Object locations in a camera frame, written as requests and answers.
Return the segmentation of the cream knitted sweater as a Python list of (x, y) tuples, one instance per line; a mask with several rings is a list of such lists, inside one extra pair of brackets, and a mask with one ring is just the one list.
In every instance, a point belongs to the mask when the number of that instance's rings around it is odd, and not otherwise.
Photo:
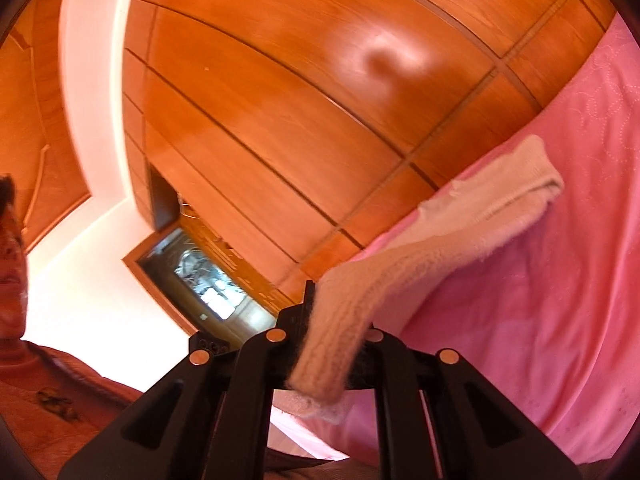
[(288, 388), (273, 404), (285, 413), (336, 424), (347, 411), (347, 376), (374, 320), (399, 334), (451, 273), (490, 256), (536, 223), (563, 191), (539, 136), (526, 136), (466, 180), (418, 208), (380, 252), (326, 272)]

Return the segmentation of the pink bedspread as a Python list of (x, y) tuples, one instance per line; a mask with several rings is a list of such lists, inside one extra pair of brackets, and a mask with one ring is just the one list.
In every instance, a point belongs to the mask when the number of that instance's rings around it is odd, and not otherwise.
[[(526, 136), (544, 141), (562, 193), (387, 333), (423, 352), (457, 350), (569, 458), (594, 463), (614, 455), (639, 413), (639, 48), (622, 18), (537, 117), (431, 200)], [(350, 261), (380, 252), (418, 208)], [(336, 424), (275, 407), (277, 426), (314, 456), (374, 464), (372, 398), (346, 388), (342, 399)]]

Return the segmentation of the person in orange sweater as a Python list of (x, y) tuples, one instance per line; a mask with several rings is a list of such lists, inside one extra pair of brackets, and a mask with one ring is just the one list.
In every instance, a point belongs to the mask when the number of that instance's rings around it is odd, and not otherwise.
[[(71, 354), (25, 340), (27, 258), (16, 186), (1, 179), (1, 475), (63, 479), (63, 466), (142, 394)], [(261, 479), (377, 479), (378, 467), (346, 460), (265, 472)]]

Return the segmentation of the wooden wardrobe door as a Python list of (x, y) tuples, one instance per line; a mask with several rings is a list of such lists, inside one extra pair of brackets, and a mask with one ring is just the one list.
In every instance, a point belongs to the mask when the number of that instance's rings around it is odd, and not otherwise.
[(62, 0), (29, 0), (1, 44), (1, 173), (32, 250), (91, 197), (68, 125), (61, 80)]

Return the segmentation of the wooden headboard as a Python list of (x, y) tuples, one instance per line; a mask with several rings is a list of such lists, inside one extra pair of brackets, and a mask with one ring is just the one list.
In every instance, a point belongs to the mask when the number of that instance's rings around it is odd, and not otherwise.
[(134, 200), (296, 302), (570, 81), (610, 0), (130, 0)]

